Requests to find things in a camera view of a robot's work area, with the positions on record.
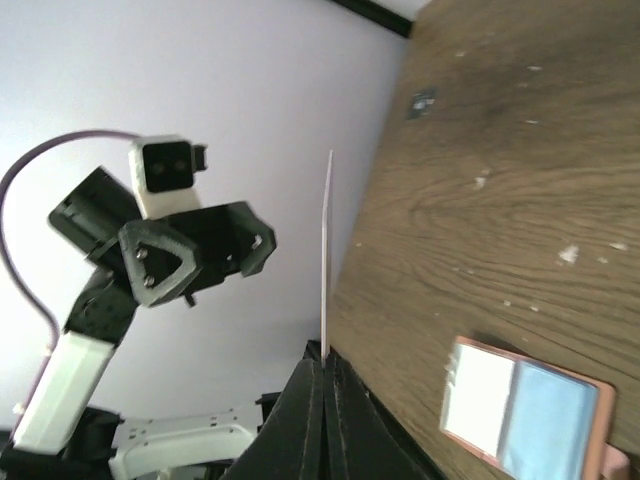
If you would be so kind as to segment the white floral VIP card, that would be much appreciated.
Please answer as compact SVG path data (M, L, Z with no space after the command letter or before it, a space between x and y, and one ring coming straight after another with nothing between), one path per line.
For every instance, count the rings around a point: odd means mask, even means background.
M331 195L334 151L328 155L321 216L321 314L320 359L322 367L330 351L328 340L328 305L331 293Z

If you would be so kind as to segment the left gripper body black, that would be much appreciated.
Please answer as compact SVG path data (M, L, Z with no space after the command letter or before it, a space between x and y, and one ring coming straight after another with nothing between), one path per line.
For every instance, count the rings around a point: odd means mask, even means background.
M274 230L240 201L145 219L133 194L103 168L49 214L50 225L138 304L154 307L263 270Z

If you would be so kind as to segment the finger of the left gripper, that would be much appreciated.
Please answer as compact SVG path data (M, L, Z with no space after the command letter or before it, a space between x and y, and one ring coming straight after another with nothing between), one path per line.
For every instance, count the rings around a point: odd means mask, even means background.
M277 248L275 231L254 213L247 202L239 202L234 207L234 219L241 233L241 274L243 277L257 275Z
M132 294L145 307L181 296L200 273L200 250L162 221L135 220L118 232Z

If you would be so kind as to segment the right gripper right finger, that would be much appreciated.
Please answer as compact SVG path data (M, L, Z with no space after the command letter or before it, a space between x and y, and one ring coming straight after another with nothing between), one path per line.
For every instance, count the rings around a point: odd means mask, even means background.
M327 479L443 479L445 475L369 394L352 365L332 353L324 376Z

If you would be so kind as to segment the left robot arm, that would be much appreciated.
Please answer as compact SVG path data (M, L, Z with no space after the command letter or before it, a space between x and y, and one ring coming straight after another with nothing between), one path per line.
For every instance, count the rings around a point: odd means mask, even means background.
M96 269L12 435L21 451L56 455L71 439L138 307L152 308L260 273L276 235L249 204L203 208L192 190L169 195L157 219L102 168L50 213L50 225Z

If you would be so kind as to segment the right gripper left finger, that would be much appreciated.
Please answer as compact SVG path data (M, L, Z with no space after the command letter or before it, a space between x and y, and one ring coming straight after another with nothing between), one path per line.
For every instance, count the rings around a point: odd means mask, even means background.
M324 425L319 343L309 341L258 436L225 479L318 479Z

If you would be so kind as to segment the pink leather card holder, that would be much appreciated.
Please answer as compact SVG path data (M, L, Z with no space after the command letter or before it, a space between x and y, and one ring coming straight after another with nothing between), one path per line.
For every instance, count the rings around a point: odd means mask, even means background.
M471 338L449 355L441 431L513 479L628 479L609 383Z

